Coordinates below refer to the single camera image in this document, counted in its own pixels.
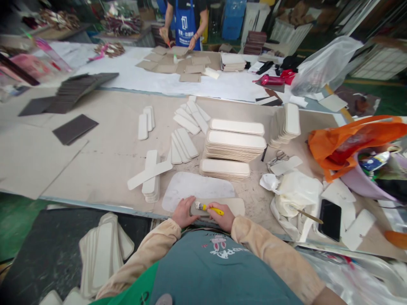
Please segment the green floor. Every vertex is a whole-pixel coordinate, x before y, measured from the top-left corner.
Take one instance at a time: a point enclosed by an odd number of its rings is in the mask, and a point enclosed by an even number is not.
[[[311,55],[327,45],[334,36],[332,34],[310,34],[300,45],[298,52]],[[237,51],[240,40],[224,41],[220,36],[211,37],[204,45],[207,50],[211,44],[230,43]],[[397,81],[375,82],[364,84],[366,80],[347,78],[344,85],[361,93],[370,93],[380,97],[381,103],[376,114],[407,116],[407,88]],[[30,231],[39,211],[49,202],[31,200],[22,196],[0,193],[0,262],[13,258],[18,253],[26,235]]]
[[[0,262],[16,256],[38,213],[49,203],[0,192]]]

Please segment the plastic bag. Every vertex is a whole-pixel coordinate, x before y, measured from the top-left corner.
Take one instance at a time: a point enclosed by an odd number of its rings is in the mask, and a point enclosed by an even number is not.
[[[390,121],[377,122],[383,119]],[[400,117],[372,116],[339,128],[313,130],[308,137],[308,146],[324,169],[326,181],[331,183],[358,164],[353,158],[356,152],[382,146],[406,134],[407,124]],[[338,172],[331,175],[330,170]]]
[[[323,257],[317,252],[301,251],[326,286],[348,305],[402,305],[407,299],[396,297],[366,269],[354,263],[345,263]]]
[[[296,96],[321,92],[346,67],[355,51],[363,44],[348,36],[337,37],[329,45],[308,57],[298,66],[291,85]]]

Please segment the black phone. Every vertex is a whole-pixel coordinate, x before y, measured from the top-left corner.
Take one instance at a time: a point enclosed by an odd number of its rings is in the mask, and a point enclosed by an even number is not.
[[[340,206],[323,199],[319,217],[323,221],[323,225],[318,225],[318,231],[335,241],[339,241],[341,214],[342,208]]]

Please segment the clear plastic bag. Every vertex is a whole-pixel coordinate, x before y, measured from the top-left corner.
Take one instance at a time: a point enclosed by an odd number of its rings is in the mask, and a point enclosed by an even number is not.
[[[308,57],[298,66],[298,73],[291,84],[296,96],[321,92],[346,67],[355,51],[363,44],[348,36],[337,37],[329,45]]]

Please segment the yellow-handled brush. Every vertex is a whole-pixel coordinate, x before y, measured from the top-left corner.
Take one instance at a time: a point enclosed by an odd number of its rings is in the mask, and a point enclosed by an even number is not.
[[[195,202],[195,208],[197,210],[201,210],[201,211],[206,211],[206,205],[200,202]],[[211,210],[214,210],[216,213],[218,213],[219,215],[223,216],[225,213],[222,210],[219,210],[217,208],[211,208]]]

